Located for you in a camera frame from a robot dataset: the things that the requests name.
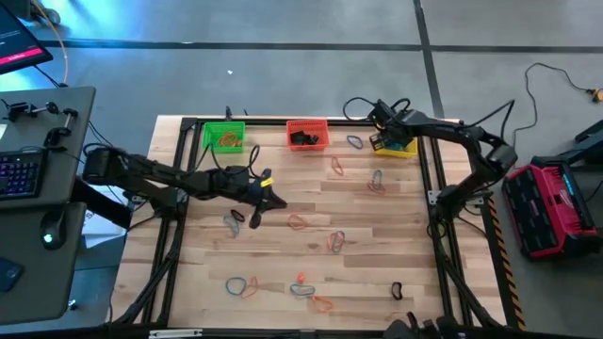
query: monitor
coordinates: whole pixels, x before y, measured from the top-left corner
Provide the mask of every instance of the monitor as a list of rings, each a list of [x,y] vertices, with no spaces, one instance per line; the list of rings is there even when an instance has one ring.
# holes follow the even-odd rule
[[[50,61],[53,56],[0,4],[0,74]]]

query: keyboard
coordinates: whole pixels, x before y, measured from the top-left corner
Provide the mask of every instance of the keyboard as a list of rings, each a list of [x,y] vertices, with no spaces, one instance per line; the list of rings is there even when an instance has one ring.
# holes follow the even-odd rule
[[[0,152],[0,201],[40,195],[48,151]]]

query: wooden table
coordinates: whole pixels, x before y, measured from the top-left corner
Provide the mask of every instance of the wooden table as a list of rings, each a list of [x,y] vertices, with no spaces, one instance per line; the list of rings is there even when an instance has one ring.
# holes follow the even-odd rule
[[[151,159],[171,164],[182,118],[157,118]],[[409,311],[419,320],[442,315],[418,158],[375,156],[367,142],[373,133],[369,127],[330,127],[331,145],[324,152],[294,153],[286,146],[284,126],[248,125],[246,152],[218,154],[220,165],[247,164],[252,146],[260,144],[253,167],[256,172],[272,168],[274,190],[288,208],[267,212],[257,230],[241,227],[233,238],[223,216],[235,208],[249,218],[250,206],[223,198],[190,201],[170,327],[384,330],[394,319],[406,319]],[[352,148],[347,135],[361,137],[364,149]],[[460,182],[470,171],[466,151],[447,142],[440,149],[448,183]],[[332,155],[339,158],[344,176],[332,170]],[[210,168],[215,165],[207,156],[201,169]],[[374,170],[383,171],[385,195],[367,189]],[[132,222],[151,214],[145,206]],[[310,227],[290,229],[291,214],[306,218]],[[481,218],[466,212],[462,216],[481,226]],[[491,315],[505,323],[488,242],[470,226],[455,224],[468,285]],[[149,279],[158,225],[159,220],[149,221],[128,235],[112,297],[116,316]],[[339,254],[326,248],[328,235],[335,231],[346,234]],[[299,272],[318,296],[334,303],[332,312],[321,313],[311,300],[289,293]],[[237,276],[257,277],[258,292],[248,299],[229,295],[224,284]],[[404,285],[402,301],[390,296],[395,281]],[[453,287],[451,295],[460,317]]]

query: plastic basket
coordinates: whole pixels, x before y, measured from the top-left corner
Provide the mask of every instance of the plastic basket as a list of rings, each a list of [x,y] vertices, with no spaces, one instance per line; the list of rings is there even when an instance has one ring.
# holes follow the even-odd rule
[[[317,136],[316,145],[296,145],[291,142],[291,134],[303,131],[307,135]],[[329,127],[325,120],[287,121],[286,142],[291,151],[321,151],[329,146]]]
[[[220,139],[228,133],[234,134],[240,141],[238,146],[220,146]],[[203,149],[209,144],[213,145],[215,153],[243,153],[245,122],[206,122],[204,124]]]
[[[413,157],[418,153],[416,146],[416,137],[406,145],[405,148],[399,148],[398,150],[394,150],[391,148],[380,149],[379,151],[375,151],[376,155],[386,155],[386,156],[396,156],[396,157]]]

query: concrete floor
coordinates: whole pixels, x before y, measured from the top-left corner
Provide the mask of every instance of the concrete floor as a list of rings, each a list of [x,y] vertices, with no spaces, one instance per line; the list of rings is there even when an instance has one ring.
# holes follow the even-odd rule
[[[579,86],[603,86],[599,0],[43,2],[61,14],[60,34],[66,40],[144,41],[154,48],[126,43],[123,48],[68,51],[69,85],[98,89],[93,122],[132,153],[147,152],[159,114],[222,114],[229,105],[236,113],[246,108],[250,114],[337,116],[342,104],[356,95],[390,103],[409,97],[415,109],[465,121],[515,98],[509,137],[513,128],[533,119],[523,77],[531,63],[565,68]],[[424,10],[426,31],[417,24],[416,8]],[[32,24],[31,29],[41,40],[56,39],[42,25]],[[424,53],[419,47],[426,46],[427,38],[437,46]],[[238,49],[224,44],[220,49],[216,44],[171,42],[260,44]],[[361,44],[381,45],[368,51]],[[500,48],[471,48],[479,45]],[[437,52],[450,46],[456,52]],[[50,50],[56,60],[41,67],[59,79],[62,55],[57,48]],[[426,71],[435,75],[431,81]],[[573,136],[598,121],[603,111],[603,105],[571,89],[560,74],[534,69],[530,83],[540,119],[534,129],[519,135],[520,164],[535,154],[566,150]],[[0,90],[49,87],[32,69],[0,76]],[[443,112],[438,112],[440,105]],[[354,107],[354,112],[366,114],[363,108]],[[494,117],[483,127],[497,133],[501,120]],[[137,137],[132,137],[134,130]],[[601,179],[580,178],[583,191],[589,194]],[[601,202],[603,193],[590,205],[595,210]],[[603,337],[598,330],[601,257],[527,262],[518,253],[505,208],[498,204],[529,330]],[[80,300],[78,311],[55,321],[0,327],[0,333],[102,323],[121,250],[118,239],[82,251],[72,292]]]

